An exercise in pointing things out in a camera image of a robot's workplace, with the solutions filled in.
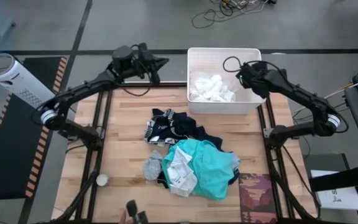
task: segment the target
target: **pile of clothes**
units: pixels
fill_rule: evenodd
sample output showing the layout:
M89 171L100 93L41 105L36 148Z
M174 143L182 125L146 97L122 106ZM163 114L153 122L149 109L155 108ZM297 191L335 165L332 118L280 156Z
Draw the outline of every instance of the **pile of clothes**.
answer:
M223 140L210 136L205 128L186 113L153 109L147 123L145 141L164 146L171 144L163 157L154 150L144 162L147 180L156 180L173 194L202 195L213 200L226 198L228 185L239 176L240 159L221 149Z

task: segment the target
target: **teal shirt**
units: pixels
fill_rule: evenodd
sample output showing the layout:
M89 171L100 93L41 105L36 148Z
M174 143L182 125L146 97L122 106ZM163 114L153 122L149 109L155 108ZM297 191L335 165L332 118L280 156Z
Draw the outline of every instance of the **teal shirt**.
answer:
M206 140L181 140L169 149L162 161L162 169L167 177L168 185L171 181L168 177L167 164L173 161L177 147L192 157L188 166L198 179L193 193L213 200L225 199L227 183L234 177L231 167L232 154L219 151L214 144Z

